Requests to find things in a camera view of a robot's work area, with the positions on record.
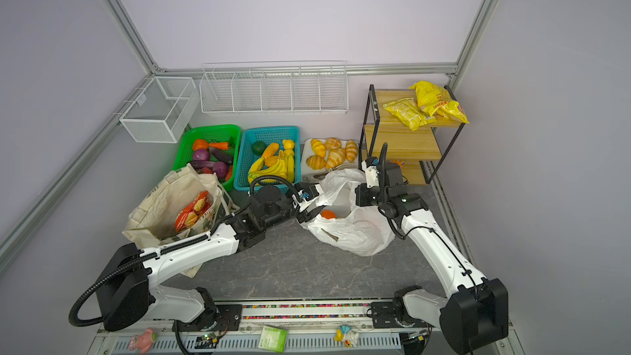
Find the shelf board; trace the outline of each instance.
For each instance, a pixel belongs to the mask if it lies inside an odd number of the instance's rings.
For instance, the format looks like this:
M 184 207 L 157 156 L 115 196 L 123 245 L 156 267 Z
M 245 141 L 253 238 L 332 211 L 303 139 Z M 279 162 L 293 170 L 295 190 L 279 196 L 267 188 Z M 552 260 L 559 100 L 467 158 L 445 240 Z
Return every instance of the shelf board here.
M 366 124 L 364 129 L 366 143 L 370 144 L 375 125 Z M 373 156 L 379 156 L 384 143 L 388 143 L 388 159 L 438 161 L 442 156 L 431 128 L 427 127 L 412 131 L 406 126 L 381 124 L 377 130 Z
M 381 116 L 380 124 L 399 125 L 401 127 L 405 127 L 405 125 L 402 124 L 397 117 L 390 114 L 388 110 L 384 109 L 384 103 L 390 103 L 391 101 L 403 98 L 416 98 L 416 91 L 411 89 L 375 91 L 375 95 L 377 96 L 377 106 L 379 106 L 379 115 Z M 436 122 L 430 123 L 426 126 L 430 126 L 432 128 L 458 128 L 460 126 L 460 122 L 458 121 L 453 121 L 440 115 L 436 115 L 435 117 Z
M 362 157 L 364 159 L 368 157 L 368 153 L 365 149 L 362 149 Z M 410 185 L 427 185 L 425 183 L 425 177 L 423 177 L 421 164 L 418 160 L 407 159 L 401 168 L 401 174 L 408 179 Z

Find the green tissue package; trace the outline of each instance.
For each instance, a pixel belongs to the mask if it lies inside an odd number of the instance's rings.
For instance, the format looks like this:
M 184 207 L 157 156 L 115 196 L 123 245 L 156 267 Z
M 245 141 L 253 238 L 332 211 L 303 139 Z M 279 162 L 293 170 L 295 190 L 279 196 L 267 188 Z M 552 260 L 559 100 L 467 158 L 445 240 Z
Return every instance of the green tissue package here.
M 264 326 L 261 340 L 259 340 L 259 348 L 282 352 L 285 350 L 285 339 L 287 339 L 286 330 Z

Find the yellow snack bag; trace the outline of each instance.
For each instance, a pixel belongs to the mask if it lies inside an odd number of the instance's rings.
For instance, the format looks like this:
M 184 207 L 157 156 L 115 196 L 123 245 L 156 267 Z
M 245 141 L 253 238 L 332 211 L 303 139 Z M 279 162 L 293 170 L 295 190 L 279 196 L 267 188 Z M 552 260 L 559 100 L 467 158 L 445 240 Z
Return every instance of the yellow snack bag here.
M 442 115 L 454 121 L 469 123 L 462 106 L 449 96 L 449 92 L 427 81 L 419 81 L 410 87 L 416 90 L 418 107 L 430 116 Z
M 436 122 L 436 118 L 426 115 L 418 109 L 418 106 L 416 106 L 416 103 L 414 102 L 414 98 L 403 98 L 390 103 L 385 103 L 384 108 L 397 117 L 411 130 L 417 130 L 423 125 Z

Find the pink plush toy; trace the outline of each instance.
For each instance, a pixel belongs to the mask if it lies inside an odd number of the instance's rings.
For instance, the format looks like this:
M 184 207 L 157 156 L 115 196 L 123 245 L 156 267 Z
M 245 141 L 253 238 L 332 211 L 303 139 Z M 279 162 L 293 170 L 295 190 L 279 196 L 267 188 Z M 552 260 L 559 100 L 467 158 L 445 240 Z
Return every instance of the pink plush toy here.
M 142 335 L 135 335 L 129 341 L 129 350 L 134 351 L 136 348 L 140 350 L 141 354 L 145 354 L 152 348 L 152 345 L 156 342 L 156 334 L 153 333 L 152 328 L 147 328 Z

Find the white mesh basket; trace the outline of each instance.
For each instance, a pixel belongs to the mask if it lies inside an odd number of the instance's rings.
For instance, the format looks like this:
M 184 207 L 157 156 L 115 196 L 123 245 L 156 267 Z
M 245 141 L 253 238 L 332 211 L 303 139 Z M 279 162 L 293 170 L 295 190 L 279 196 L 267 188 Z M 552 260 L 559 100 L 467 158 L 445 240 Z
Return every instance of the white mesh basket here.
M 140 143 L 177 143 L 199 105 L 191 77 L 154 77 L 121 116 Z
M 229 68 L 217 64 L 199 83 L 207 114 L 346 113 L 346 64 Z

